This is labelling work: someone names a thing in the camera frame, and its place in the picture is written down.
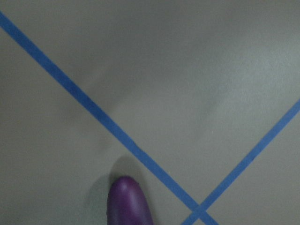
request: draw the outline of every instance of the blue tape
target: blue tape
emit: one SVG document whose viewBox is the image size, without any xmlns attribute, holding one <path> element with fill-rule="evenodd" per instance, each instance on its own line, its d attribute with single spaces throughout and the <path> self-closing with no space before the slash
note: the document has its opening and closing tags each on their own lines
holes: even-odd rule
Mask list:
<svg viewBox="0 0 300 225">
<path fill-rule="evenodd" d="M 227 177 L 211 192 L 211 194 L 190 214 L 182 225 L 193 224 L 237 177 L 252 163 L 252 161 L 268 146 L 268 144 L 285 128 L 285 126 L 300 111 L 300 99 L 287 111 L 275 126 L 260 140 L 260 142 L 242 159 L 242 161 L 227 175 Z"/>
<path fill-rule="evenodd" d="M 168 189 L 170 189 L 190 210 L 198 203 L 173 180 L 147 153 L 98 106 L 58 66 L 33 44 L 7 17 L 0 12 L 0 26 L 11 36 L 41 67 L 61 84 L 86 110 L 112 133 L 145 167 L 147 167 Z M 205 224 L 217 222 L 205 211 L 199 214 Z"/>
</svg>

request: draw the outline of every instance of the blue line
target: blue line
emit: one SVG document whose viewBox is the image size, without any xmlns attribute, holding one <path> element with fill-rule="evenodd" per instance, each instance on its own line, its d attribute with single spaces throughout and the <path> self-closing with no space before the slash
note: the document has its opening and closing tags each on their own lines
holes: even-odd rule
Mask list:
<svg viewBox="0 0 300 225">
<path fill-rule="evenodd" d="M 86 108 L 106 129 L 111 132 L 145 167 L 147 167 L 168 189 L 170 189 L 190 210 L 198 203 L 183 190 L 147 153 L 94 103 L 58 66 L 56 66 L 37 46 L 33 44 L 7 17 L 0 12 L 0 26 L 13 38 L 40 66 L 61 84 L 84 108 Z M 217 225 L 207 212 L 199 215 L 203 221 Z"/>
<path fill-rule="evenodd" d="M 211 194 L 193 211 L 182 225 L 193 224 L 237 177 L 252 163 L 252 161 L 268 146 L 268 144 L 285 128 L 285 126 L 300 111 L 300 99 L 287 111 L 275 126 L 260 140 L 260 142 L 242 159 L 242 161 L 227 175 L 227 177 L 211 192 Z"/>
</svg>

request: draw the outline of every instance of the crossed blue lines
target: crossed blue lines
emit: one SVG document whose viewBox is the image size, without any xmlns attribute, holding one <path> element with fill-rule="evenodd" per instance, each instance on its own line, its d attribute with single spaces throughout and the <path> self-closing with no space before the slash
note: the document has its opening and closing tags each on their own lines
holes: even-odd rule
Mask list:
<svg viewBox="0 0 300 225">
<path fill-rule="evenodd" d="M 63 86 L 86 110 L 88 110 L 106 129 L 111 132 L 145 167 L 172 191 L 192 213 L 182 223 L 191 225 L 201 219 L 206 225 L 218 223 L 206 210 L 224 193 L 251 162 L 266 148 L 278 133 L 300 110 L 300 100 L 280 119 L 260 142 L 241 160 L 225 179 L 198 204 L 171 176 L 168 175 L 146 152 L 98 106 L 94 103 L 58 66 L 56 66 L 37 46 L 35 46 L 7 17 L 0 12 L 0 26 L 14 39 L 41 67 L 43 67 L 61 86 Z"/>
</svg>

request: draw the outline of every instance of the purple object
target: purple object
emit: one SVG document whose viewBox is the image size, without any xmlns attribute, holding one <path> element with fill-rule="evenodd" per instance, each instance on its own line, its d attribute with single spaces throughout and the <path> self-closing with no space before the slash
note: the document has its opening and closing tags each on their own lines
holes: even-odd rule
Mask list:
<svg viewBox="0 0 300 225">
<path fill-rule="evenodd" d="M 107 225 L 153 225 L 146 198 L 131 177 L 118 178 L 107 199 Z"/>
</svg>

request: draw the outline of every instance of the gray surface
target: gray surface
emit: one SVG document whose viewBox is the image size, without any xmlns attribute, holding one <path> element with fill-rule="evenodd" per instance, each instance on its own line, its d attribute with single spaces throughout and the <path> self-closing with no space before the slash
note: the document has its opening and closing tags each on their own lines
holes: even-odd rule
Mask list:
<svg viewBox="0 0 300 225">
<path fill-rule="evenodd" d="M 1 10 L 198 202 L 300 97 L 296 1 L 6 1 Z M 188 216 L 2 30 L 0 52 L 1 224 L 105 225 L 115 174 L 139 180 L 157 225 Z M 219 224 L 299 223 L 299 125 L 297 116 L 212 205 Z"/>
</svg>

